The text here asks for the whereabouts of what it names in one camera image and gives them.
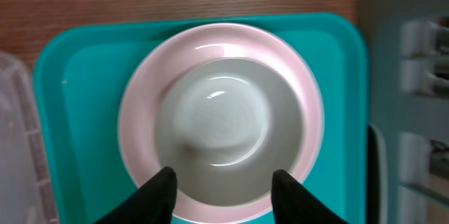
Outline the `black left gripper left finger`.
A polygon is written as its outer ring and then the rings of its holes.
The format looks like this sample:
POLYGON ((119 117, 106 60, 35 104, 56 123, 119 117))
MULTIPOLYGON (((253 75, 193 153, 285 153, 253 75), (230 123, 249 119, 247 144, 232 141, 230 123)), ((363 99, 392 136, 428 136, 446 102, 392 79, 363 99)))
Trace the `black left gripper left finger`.
POLYGON ((176 197, 176 173, 167 166, 95 224, 170 224, 176 197))

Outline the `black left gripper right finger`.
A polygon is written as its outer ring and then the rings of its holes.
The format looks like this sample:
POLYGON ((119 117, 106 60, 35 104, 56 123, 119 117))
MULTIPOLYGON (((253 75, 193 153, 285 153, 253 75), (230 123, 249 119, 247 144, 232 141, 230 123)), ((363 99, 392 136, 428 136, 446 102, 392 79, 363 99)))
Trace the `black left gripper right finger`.
POLYGON ((273 173, 271 202, 276 224, 347 224, 282 169, 273 173))

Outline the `white bowl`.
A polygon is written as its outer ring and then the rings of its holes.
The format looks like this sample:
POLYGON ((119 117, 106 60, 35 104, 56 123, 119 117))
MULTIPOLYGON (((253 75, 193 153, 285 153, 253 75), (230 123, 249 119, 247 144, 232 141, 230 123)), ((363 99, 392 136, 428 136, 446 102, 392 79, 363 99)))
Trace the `white bowl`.
POLYGON ((188 197, 213 206, 255 201, 275 170, 290 169, 303 142, 302 110, 287 81, 246 59, 198 66, 169 90, 155 145, 188 197))

